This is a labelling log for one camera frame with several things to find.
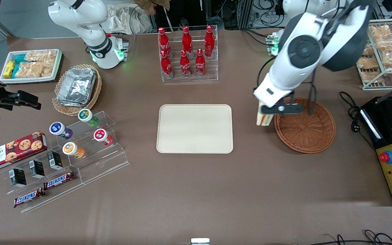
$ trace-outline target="red emergency stop button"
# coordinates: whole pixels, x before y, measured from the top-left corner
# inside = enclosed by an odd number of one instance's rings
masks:
[[[384,163],[391,164],[392,163],[392,153],[390,151],[384,151],[379,154],[379,160]]]

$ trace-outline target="cookie box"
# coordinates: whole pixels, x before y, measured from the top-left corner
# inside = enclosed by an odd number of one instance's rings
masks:
[[[34,132],[9,142],[0,146],[0,168],[44,152],[47,149],[46,138],[42,132]]]

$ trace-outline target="round wicker basket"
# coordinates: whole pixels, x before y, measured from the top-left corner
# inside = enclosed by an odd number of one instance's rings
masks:
[[[52,99],[52,104],[54,105],[54,108],[66,115],[69,116],[77,116],[78,112],[84,108],[87,109],[92,109],[92,107],[95,105],[96,101],[98,100],[99,97],[99,93],[101,92],[101,87],[102,87],[102,79],[101,76],[99,75],[98,70],[91,66],[91,65],[75,65],[72,68],[78,68],[78,69],[84,69],[84,68],[89,68],[92,69],[94,71],[96,71],[96,79],[95,79],[95,85],[93,87],[93,91],[92,91],[92,97],[90,99],[90,102],[87,106],[85,107],[67,107],[65,105],[61,105],[59,104],[59,102],[57,101],[57,98],[53,98]],[[57,95],[59,93],[60,87],[61,87],[61,83],[63,82],[64,78],[66,77],[66,73],[67,71],[61,76],[61,78],[59,79],[59,82],[57,83],[56,87],[55,87],[55,95]]]
[[[307,106],[307,98],[295,98],[294,102]],[[314,113],[305,110],[299,114],[275,115],[275,129],[279,138],[291,149],[302,153],[319,153],[327,149],[335,139],[336,124],[331,113],[320,103]]]

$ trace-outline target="aluminum foil container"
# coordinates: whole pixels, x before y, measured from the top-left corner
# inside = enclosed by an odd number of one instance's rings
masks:
[[[96,72],[92,69],[71,68],[61,83],[57,101],[70,107],[85,107],[90,102]]]

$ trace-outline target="coca-cola bottle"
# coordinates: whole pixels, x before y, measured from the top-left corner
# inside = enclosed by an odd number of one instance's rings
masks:
[[[172,52],[170,51],[170,42],[165,34],[166,32],[164,28],[158,28],[158,33],[160,34],[158,42],[160,43],[161,51],[165,51],[169,58],[172,57]]]
[[[197,50],[197,57],[196,57],[196,75],[198,77],[205,76],[205,58],[203,56],[202,48]]]
[[[207,26],[207,34],[205,35],[205,56],[211,57],[213,56],[214,50],[214,35],[213,35],[213,26]]]
[[[184,26],[182,28],[182,31],[184,32],[184,35],[182,36],[182,46],[184,47],[184,50],[187,52],[187,57],[192,58],[193,57],[193,40],[192,36],[189,34],[189,27]]]
[[[161,51],[161,69],[165,79],[171,79],[173,77],[172,64],[167,57],[166,51]]]
[[[179,62],[181,64],[182,76],[189,78],[192,75],[192,71],[190,70],[190,60],[185,50],[181,50],[181,60]]]

